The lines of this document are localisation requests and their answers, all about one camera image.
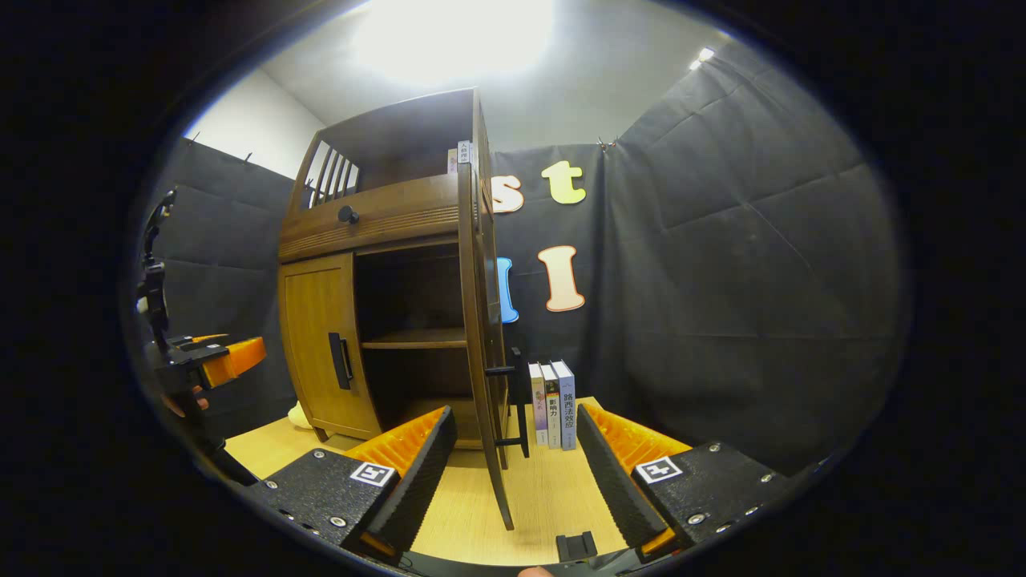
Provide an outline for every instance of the black small block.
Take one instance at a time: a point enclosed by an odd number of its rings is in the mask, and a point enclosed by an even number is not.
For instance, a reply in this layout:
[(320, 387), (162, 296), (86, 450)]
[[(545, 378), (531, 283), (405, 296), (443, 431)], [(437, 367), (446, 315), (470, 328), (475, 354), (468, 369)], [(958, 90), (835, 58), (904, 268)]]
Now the black small block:
[(591, 531), (585, 531), (577, 537), (556, 537), (556, 550), (559, 551), (559, 563), (590, 559), (598, 554)]

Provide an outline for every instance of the black fabric backdrop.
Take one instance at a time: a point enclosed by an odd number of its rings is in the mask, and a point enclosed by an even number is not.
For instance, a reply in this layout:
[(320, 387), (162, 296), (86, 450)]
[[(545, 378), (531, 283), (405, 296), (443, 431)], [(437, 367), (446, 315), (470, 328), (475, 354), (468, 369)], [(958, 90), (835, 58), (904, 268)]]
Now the black fabric backdrop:
[[(604, 152), (494, 156), (525, 198), (498, 215), (506, 342), (564, 358), (579, 395), (785, 472), (879, 411), (907, 324), (897, 221), (844, 131), (754, 52), (720, 49)], [(579, 204), (540, 176), (559, 160), (584, 171)], [(586, 302), (553, 313), (537, 254), (558, 244)]]
[(179, 142), (155, 190), (158, 198), (174, 186), (179, 193), (153, 252), (166, 266), (170, 335), (264, 338), (264, 361), (204, 393), (208, 430), (233, 436), (295, 403), (277, 296), (278, 235), (292, 181), (188, 143)]

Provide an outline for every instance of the wooden table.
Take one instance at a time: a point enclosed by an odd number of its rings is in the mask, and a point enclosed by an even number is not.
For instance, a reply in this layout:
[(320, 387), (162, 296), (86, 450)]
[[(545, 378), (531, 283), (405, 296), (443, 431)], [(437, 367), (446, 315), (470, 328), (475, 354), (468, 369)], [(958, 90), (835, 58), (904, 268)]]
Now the wooden table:
[[(594, 397), (578, 399), (598, 406)], [(509, 436), (519, 434), (518, 407), (511, 407)], [(538, 447), (535, 416), (528, 409), (530, 458), (510, 447), (503, 479), (510, 501), (514, 531), (506, 531), (496, 506), (481, 451), (455, 450), (424, 517), (412, 550), (426, 555), (480, 565), (547, 565), (558, 563), (556, 536), (591, 531), (598, 554), (627, 547), (613, 522), (580, 445), (574, 451)], [(308, 451), (321, 448), (344, 454), (363, 443), (343, 435), (326, 444), (312, 430), (287, 418), (228, 439), (228, 452), (261, 478)]]

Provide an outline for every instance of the cabinet door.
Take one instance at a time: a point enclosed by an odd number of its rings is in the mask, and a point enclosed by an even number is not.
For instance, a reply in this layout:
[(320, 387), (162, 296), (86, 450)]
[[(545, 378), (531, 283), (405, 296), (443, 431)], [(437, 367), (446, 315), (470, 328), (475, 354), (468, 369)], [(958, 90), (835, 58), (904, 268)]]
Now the cabinet door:
[(356, 331), (352, 253), (282, 266), (278, 305), (288, 370), (310, 424), (359, 438), (381, 433)]
[[(497, 447), (502, 438), (506, 420), (506, 379), (486, 379), (484, 370), (503, 364), (502, 324), (498, 314), (498, 276), (495, 268), (495, 246), (491, 238), (484, 239), (482, 220), (490, 221), (490, 211), (484, 206), (484, 194), (478, 176), (470, 164), (458, 168), (460, 188), (460, 283), (463, 293), (464, 323), (467, 330), (467, 356), (470, 361), (470, 383), (474, 394), (474, 410), (481, 432), (484, 461), (496, 494), (496, 502), (507, 530), (513, 529), (509, 501), (503, 484), (506, 465), (505, 447)], [(488, 266), (486, 246), (491, 247), (491, 265)], [(495, 287), (490, 291), (490, 280)], [(496, 295), (496, 307), (489, 306), (489, 293)]]

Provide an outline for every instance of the cabinet shelf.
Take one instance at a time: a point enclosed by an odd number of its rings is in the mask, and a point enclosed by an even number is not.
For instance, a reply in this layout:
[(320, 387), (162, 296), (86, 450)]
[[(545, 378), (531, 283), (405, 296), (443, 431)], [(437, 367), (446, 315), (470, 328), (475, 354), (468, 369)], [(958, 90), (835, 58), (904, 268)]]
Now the cabinet shelf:
[(458, 349), (467, 347), (463, 326), (407, 329), (387, 333), (362, 343), (365, 349)]

